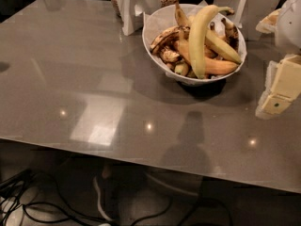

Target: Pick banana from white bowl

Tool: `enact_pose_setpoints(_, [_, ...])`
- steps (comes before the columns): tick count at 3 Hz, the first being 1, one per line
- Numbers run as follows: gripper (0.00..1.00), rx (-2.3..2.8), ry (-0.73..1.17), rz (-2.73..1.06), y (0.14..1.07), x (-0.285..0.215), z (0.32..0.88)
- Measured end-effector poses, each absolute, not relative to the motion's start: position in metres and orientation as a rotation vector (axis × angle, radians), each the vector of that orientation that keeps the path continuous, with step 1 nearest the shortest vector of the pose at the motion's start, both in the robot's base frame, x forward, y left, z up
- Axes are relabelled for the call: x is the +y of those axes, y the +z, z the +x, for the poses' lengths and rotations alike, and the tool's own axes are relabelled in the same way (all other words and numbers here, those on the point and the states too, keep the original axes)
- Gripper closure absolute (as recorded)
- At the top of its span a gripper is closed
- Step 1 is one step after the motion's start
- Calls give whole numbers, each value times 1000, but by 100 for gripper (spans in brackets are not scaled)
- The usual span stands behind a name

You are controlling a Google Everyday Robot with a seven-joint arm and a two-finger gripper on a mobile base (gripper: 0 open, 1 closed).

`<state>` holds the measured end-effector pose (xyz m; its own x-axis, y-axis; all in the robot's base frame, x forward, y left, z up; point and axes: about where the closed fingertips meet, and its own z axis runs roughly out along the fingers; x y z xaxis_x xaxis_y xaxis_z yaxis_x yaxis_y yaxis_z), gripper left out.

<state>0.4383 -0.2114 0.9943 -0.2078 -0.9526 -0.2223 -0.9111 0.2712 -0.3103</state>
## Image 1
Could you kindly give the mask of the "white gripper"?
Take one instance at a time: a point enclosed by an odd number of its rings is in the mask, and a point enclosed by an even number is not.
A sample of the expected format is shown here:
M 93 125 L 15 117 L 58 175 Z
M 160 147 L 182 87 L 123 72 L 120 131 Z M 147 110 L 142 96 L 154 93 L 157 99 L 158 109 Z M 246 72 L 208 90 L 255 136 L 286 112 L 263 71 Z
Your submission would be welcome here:
M 275 45 L 286 54 L 279 62 L 270 61 L 266 70 L 265 91 L 255 115 L 272 119 L 290 107 L 301 93 L 301 0 L 286 0 L 256 25 L 264 34 L 275 34 Z

